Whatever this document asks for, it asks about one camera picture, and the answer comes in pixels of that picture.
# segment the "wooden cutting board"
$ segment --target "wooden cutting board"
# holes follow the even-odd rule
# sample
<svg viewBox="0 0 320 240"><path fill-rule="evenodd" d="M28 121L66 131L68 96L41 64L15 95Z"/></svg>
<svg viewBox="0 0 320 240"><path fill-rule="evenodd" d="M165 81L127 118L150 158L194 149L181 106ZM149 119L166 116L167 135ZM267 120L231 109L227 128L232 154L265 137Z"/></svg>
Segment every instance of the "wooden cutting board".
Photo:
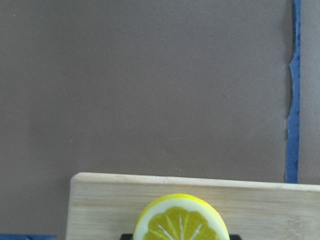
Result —
<svg viewBox="0 0 320 240"><path fill-rule="evenodd" d="M66 240L119 240L170 193L207 201L243 240L320 237L320 185L83 172L71 180Z"/></svg>

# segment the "brown surface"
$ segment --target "brown surface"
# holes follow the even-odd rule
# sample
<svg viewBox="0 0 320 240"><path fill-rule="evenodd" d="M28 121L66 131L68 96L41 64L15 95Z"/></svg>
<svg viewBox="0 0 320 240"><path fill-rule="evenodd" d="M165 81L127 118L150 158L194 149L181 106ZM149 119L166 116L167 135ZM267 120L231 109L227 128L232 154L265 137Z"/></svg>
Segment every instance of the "brown surface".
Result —
<svg viewBox="0 0 320 240"><path fill-rule="evenodd" d="M283 182L291 1L0 2L0 232L65 236L78 172ZM300 182L320 184L318 1Z"/></svg>

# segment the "blue strip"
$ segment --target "blue strip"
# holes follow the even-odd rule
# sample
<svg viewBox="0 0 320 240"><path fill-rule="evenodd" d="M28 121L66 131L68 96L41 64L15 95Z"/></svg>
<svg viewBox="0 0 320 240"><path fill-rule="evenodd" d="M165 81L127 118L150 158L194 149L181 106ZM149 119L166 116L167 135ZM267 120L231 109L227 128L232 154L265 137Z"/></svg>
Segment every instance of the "blue strip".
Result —
<svg viewBox="0 0 320 240"><path fill-rule="evenodd" d="M53 235L0 234L0 240L54 240Z"/></svg>
<svg viewBox="0 0 320 240"><path fill-rule="evenodd" d="M298 183L299 173L299 126L300 126L300 35L301 0L292 0L293 55L289 64L291 73L291 104L287 119L285 182Z"/></svg>

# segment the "yellow fruit slice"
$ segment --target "yellow fruit slice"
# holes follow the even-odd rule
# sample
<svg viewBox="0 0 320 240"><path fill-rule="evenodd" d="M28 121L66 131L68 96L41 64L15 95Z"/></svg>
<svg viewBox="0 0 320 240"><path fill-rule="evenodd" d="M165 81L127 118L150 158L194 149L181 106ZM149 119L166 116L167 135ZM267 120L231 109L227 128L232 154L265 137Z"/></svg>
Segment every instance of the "yellow fruit slice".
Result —
<svg viewBox="0 0 320 240"><path fill-rule="evenodd" d="M184 193L162 196L141 213L133 240L229 240L219 213Z"/></svg>

